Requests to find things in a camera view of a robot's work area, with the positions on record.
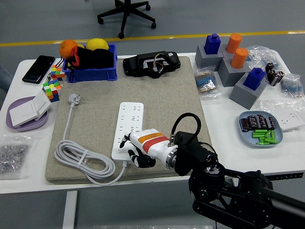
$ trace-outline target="rubik's cube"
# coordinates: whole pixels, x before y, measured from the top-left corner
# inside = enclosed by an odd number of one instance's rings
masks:
[[[56,68],[56,65],[52,66],[51,77],[53,80],[58,80],[58,82],[62,84],[65,76],[65,73],[61,71],[61,67]]]
[[[59,101],[62,87],[58,80],[49,81],[42,86],[51,103]]]

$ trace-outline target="power socket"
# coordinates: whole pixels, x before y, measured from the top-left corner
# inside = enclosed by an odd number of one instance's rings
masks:
[[[272,111],[272,115],[277,119],[282,131],[292,130],[305,125],[305,122],[291,108],[274,110]]]
[[[120,104],[111,154],[115,162],[133,163],[128,150],[135,150],[135,147],[128,141],[123,148],[120,148],[120,143],[125,134],[142,130],[143,112],[144,105],[142,103],[123,102]]]

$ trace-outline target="orange bottle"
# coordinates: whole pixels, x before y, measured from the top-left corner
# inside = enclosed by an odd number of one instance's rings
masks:
[[[240,43],[242,42],[242,38],[243,37],[241,35],[237,33],[233,33],[230,36],[229,42],[225,50],[228,53],[235,54],[236,49],[239,47]]]
[[[245,48],[238,48],[236,49],[236,53],[234,54],[234,57],[231,62],[231,66],[240,69],[243,67],[244,62],[247,58],[248,50]]]

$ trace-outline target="yellow ball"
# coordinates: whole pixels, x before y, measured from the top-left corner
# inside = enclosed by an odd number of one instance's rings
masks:
[[[82,44],[77,44],[78,47],[85,48]]]
[[[102,38],[93,38],[87,42],[86,49],[106,49],[109,50],[107,42]]]

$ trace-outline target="black cloth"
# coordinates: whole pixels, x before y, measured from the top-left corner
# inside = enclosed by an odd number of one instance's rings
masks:
[[[113,53],[106,49],[90,50],[79,46],[72,48],[72,57],[68,59],[74,69],[113,68]]]

